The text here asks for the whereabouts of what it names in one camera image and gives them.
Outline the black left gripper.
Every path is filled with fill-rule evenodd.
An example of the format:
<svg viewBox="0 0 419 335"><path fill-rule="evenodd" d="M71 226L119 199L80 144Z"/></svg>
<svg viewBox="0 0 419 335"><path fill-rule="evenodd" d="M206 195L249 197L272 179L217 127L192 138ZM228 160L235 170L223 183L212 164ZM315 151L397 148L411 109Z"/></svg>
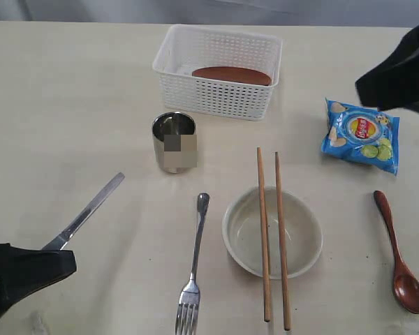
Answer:
<svg viewBox="0 0 419 335"><path fill-rule="evenodd" d="M0 244L0 318L19 301L77 271L74 252Z"/></svg>

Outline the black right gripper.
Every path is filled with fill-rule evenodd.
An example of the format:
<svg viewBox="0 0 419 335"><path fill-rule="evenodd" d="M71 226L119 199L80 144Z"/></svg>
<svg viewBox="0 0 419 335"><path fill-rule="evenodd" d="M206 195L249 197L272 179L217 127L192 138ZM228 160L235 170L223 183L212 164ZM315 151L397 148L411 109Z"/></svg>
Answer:
<svg viewBox="0 0 419 335"><path fill-rule="evenodd" d="M365 107L419 114L419 25L403 36L387 59L357 79L355 88Z"/></svg>

